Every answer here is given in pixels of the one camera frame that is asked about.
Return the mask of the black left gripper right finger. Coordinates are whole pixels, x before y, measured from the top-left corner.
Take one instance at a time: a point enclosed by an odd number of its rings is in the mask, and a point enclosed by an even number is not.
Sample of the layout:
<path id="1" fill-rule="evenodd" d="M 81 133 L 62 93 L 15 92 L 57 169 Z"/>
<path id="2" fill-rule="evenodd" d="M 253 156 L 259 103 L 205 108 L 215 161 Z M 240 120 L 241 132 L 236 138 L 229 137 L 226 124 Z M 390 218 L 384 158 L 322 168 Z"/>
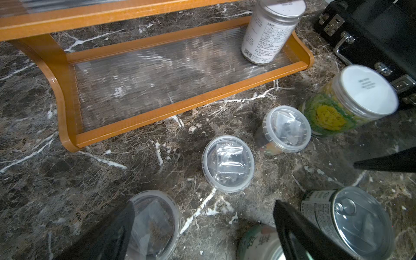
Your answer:
<path id="1" fill-rule="evenodd" d="M 354 257 L 287 202 L 274 205 L 276 230 L 287 260 L 352 260 Z"/>

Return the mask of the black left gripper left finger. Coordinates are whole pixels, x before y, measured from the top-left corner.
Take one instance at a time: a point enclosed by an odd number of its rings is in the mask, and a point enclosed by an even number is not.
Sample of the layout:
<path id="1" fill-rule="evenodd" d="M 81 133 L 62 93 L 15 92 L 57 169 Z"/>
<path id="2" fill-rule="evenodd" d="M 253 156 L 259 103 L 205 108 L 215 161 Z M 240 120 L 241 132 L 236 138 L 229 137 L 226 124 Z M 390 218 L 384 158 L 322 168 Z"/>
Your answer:
<path id="1" fill-rule="evenodd" d="M 123 260 L 134 219 L 135 213 L 131 201 L 119 205 L 55 259 Z"/>

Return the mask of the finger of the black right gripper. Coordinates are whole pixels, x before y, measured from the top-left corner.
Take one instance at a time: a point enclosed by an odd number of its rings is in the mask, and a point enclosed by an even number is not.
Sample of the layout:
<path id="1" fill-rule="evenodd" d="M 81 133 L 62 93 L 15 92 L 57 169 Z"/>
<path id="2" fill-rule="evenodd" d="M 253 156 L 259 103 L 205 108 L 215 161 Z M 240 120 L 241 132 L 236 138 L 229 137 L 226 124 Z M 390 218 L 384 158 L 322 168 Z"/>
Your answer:
<path id="1" fill-rule="evenodd" d="M 356 161 L 354 169 L 386 172 L 416 172 L 416 148 L 409 148 L 389 156 Z"/>

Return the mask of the small metal pull-tab can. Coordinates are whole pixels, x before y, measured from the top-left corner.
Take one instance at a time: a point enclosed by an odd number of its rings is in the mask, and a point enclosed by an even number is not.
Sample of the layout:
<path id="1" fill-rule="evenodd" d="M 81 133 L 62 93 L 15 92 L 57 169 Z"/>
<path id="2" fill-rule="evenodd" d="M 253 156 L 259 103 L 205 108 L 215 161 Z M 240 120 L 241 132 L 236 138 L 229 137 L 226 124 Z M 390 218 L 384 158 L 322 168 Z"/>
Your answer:
<path id="1" fill-rule="evenodd" d="M 387 212 L 374 197 L 358 187 L 308 191 L 299 209 L 305 218 L 353 256 L 386 260 L 394 251 L 394 230 Z"/>

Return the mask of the clear seed jar purple label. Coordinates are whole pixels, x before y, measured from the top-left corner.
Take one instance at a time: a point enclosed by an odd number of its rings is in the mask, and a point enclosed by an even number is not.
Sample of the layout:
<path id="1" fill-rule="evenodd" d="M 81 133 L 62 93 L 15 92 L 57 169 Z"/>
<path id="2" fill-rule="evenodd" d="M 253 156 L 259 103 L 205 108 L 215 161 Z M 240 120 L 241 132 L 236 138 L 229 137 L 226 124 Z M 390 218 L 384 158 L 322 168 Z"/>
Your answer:
<path id="1" fill-rule="evenodd" d="M 135 218 L 125 259 L 169 260 L 182 225 L 176 203 L 158 190 L 141 192 L 129 201 Z"/>

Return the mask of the red white labelled jar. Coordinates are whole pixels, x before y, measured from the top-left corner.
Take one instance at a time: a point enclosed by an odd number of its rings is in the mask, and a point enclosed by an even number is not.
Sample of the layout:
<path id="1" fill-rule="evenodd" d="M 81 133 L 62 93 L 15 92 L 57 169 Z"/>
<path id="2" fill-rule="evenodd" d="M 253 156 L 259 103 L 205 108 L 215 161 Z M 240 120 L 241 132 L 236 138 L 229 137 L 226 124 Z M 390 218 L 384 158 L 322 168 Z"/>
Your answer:
<path id="1" fill-rule="evenodd" d="M 257 224 L 241 238 L 238 260 L 285 260 L 286 257 L 275 227 Z"/>

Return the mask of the large white jar green label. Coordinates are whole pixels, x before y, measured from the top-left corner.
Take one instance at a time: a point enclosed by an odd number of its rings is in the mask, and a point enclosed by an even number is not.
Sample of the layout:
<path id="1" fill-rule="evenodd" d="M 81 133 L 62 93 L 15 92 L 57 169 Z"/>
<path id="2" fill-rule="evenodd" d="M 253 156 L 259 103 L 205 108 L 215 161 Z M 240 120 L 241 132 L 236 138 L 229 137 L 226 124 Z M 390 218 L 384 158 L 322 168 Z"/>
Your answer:
<path id="1" fill-rule="evenodd" d="M 382 75 L 365 66 L 351 65 L 299 110 L 308 119 L 314 136 L 328 137 L 391 115 L 398 106 L 396 91 Z"/>

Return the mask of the clear seed jar orange contents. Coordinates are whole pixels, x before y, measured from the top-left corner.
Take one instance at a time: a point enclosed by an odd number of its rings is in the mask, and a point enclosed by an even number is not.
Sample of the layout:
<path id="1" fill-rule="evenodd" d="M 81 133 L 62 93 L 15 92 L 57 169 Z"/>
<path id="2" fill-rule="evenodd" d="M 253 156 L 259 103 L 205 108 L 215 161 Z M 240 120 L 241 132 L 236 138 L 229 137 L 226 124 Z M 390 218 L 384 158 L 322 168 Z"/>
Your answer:
<path id="1" fill-rule="evenodd" d="M 299 110 L 278 106 L 264 117 L 255 134 L 255 143 L 269 155 L 298 153 L 307 147 L 311 137 L 309 121 Z"/>

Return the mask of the clear seed jar dark contents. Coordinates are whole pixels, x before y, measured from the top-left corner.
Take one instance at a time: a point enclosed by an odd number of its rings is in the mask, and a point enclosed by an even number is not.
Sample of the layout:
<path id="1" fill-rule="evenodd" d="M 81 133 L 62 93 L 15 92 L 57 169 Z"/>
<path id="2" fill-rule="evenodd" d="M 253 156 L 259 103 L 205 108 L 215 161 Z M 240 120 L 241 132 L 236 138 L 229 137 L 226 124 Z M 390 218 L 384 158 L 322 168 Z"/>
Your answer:
<path id="1" fill-rule="evenodd" d="M 255 161 L 251 149 L 232 135 L 212 139 L 204 149 L 201 165 L 207 182 L 225 193 L 244 190 L 254 177 Z"/>

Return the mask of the large white labelled jar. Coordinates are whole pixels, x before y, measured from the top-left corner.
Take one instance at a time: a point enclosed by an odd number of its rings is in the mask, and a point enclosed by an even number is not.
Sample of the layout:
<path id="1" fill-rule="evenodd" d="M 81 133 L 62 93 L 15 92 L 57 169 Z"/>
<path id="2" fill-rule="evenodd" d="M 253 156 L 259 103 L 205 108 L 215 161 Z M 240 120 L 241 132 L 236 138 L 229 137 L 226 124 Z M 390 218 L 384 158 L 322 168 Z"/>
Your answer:
<path id="1" fill-rule="evenodd" d="M 272 63 L 306 8 L 304 0 L 257 1 L 241 46 L 244 57 L 257 65 Z"/>

